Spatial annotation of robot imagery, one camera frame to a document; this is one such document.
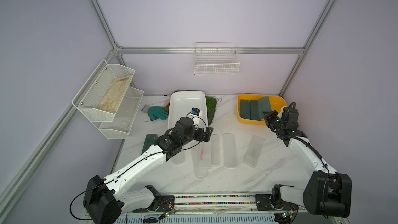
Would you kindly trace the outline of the yellow plastic storage box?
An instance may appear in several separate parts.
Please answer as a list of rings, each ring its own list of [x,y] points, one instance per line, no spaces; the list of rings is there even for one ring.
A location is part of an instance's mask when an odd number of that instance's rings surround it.
[[[244,124],[265,125],[264,113],[277,111],[279,114],[286,101],[279,96],[263,94],[239,94],[237,97],[238,121]]]

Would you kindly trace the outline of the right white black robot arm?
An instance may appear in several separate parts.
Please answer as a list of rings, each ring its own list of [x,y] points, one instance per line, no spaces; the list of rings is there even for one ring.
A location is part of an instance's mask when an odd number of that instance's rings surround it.
[[[351,210],[352,180],[330,166],[299,129],[296,103],[282,107],[280,111],[263,112],[262,117],[266,126],[293,151],[309,174],[304,189],[276,184],[269,199],[272,208],[295,205],[304,207],[312,215],[347,218]]]

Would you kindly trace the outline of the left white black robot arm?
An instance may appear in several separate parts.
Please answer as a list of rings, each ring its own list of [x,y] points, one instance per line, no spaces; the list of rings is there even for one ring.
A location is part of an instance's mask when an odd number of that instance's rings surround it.
[[[138,158],[119,171],[101,178],[92,177],[82,192],[83,207],[95,224],[112,224],[120,215],[137,209],[158,208],[158,192],[151,186],[129,189],[144,175],[184,150],[191,141],[209,142],[213,128],[200,128],[193,118],[181,117],[173,128],[158,137]]]

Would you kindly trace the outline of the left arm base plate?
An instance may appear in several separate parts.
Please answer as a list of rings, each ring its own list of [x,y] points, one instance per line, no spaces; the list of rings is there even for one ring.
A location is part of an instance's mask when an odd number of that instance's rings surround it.
[[[154,201],[147,208],[133,210],[133,213],[163,213],[166,210],[174,208],[175,196],[155,197]]]

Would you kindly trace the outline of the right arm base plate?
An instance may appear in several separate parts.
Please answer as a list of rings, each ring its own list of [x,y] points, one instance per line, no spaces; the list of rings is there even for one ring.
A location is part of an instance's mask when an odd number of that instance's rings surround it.
[[[272,194],[255,195],[255,203],[258,211],[297,210],[297,205],[294,203],[283,201],[281,198],[274,197]]]

